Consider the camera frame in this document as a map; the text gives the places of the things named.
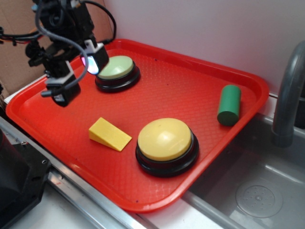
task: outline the stainless steel sink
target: stainless steel sink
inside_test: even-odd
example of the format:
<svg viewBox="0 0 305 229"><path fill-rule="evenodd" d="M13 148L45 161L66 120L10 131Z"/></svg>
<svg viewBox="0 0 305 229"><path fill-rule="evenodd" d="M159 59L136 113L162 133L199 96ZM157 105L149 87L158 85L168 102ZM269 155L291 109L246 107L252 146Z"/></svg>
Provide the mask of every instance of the stainless steel sink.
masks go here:
<svg viewBox="0 0 305 229"><path fill-rule="evenodd" d="M282 149L271 126L258 114L183 198L224 228L305 228L305 134Z"/></svg>

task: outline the green cylinder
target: green cylinder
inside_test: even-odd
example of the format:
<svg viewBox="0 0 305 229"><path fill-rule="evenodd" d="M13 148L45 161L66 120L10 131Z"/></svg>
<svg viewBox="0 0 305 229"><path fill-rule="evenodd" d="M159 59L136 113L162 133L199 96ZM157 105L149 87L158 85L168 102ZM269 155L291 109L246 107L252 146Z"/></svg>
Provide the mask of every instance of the green cylinder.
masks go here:
<svg viewBox="0 0 305 229"><path fill-rule="evenodd" d="M241 90L235 85L223 88L220 97L217 120L222 125L233 126L239 119Z"/></svg>

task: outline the red tray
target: red tray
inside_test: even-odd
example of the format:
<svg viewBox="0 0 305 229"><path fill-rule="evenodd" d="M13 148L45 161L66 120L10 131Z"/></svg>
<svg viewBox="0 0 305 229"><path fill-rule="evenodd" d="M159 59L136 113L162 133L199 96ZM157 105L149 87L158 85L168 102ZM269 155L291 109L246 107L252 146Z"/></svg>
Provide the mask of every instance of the red tray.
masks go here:
<svg viewBox="0 0 305 229"><path fill-rule="evenodd" d="M140 68L141 79L132 88L114 94L97 90L95 77L80 82L81 94L65 107L42 98L42 79L19 93L8 104L7 115L60 161L124 210L150 212L177 200L268 98L268 87L259 77L214 63L116 40L109 56L126 55ZM75 75L83 70L77 59ZM233 127L217 122L221 90L235 84L242 90L240 120ZM132 136L122 152L89 139L88 129L99 117ZM187 172L172 178L143 172L135 158L140 130L165 117L185 122L197 136L200 154Z"/></svg>

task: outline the black cable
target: black cable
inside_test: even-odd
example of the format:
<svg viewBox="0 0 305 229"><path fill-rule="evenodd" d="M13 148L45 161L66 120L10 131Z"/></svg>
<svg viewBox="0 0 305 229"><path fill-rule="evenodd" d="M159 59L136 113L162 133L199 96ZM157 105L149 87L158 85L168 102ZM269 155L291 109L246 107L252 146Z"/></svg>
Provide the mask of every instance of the black cable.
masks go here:
<svg viewBox="0 0 305 229"><path fill-rule="evenodd" d="M110 17L110 19L111 19L111 21L113 23L113 36L112 36L111 39L105 39L103 41L100 41L99 43L109 44L110 42L112 42L115 39L115 37L116 37L116 22L115 22L115 19L114 19L113 15L103 5L101 5L101 4L97 3L97 2L90 1L90 0L83 0L81 2L97 6L100 9L102 9L105 13L107 13L107 15Z"/></svg>
<svg viewBox="0 0 305 229"><path fill-rule="evenodd" d="M4 37L14 37L14 38L24 38L24 37L32 37L38 35L39 31L27 33L27 34L2 34Z"/></svg>
<svg viewBox="0 0 305 229"><path fill-rule="evenodd" d="M30 42L32 40L37 40L39 39L40 37L42 37L41 34L37 35L37 36L34 36L34 37L20 37L20 38L16 38L16 37L7 37L6 34L5 36L3 37L0 37L1 40L4 40L4 41L17 41L17 42Z"/></svg>
<svg viewBox="0 0 305 229"><path fill-rule="evenodd" d="M66 91L66 90L69 90L70 88L72 88L76 84L78 84L78 82L80 80L82 80L83 77L87 73L88 66L89 66L89 61L88 61L87 53L85 52L85 50L78 43L76 43L76 42L74 42L74 41L72 41L72 40L70 40L68 38L59 36L59 35L57 35L55 33L52 33L52 32L50 32L50 31L48 31L45 28L40 26L39 18L40 18L43 6L44 6L44 2L43 2L43 0L40 0L39 5L38 5L38 9L37 9L36 15L35 15L35 25L36 25L38 31L41 32L42 34L52 38L52 39L59 40L61 42L65 42L65 43L67 43L67 44L69 44L71 46L74 46L76 49L78 49L81 52L81 54L85 58L85 68L84 68L83 72L81 73L81 75L77 79L73 80L72 82L68 83L67 85L65 85L65 86L63 86L63 87L61 87L59 89L55 89L55 90L46 91L46 92L42 92L41 93L41 95L43 97L49 97L49 96L59 95L62 92Z"/></svg>

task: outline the yellow block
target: yellow block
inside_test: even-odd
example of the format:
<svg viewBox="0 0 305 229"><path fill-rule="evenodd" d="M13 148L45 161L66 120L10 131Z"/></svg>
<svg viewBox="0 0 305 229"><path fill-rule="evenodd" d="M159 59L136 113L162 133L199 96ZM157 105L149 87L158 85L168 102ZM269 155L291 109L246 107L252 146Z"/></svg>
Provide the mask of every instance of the yellow block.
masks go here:
<svg viewBox="0 0 305 229"><path fill-rule="evenodd" d="M89 138L121 152L132 137L103 118L99 118L89 129Z"/></svg>

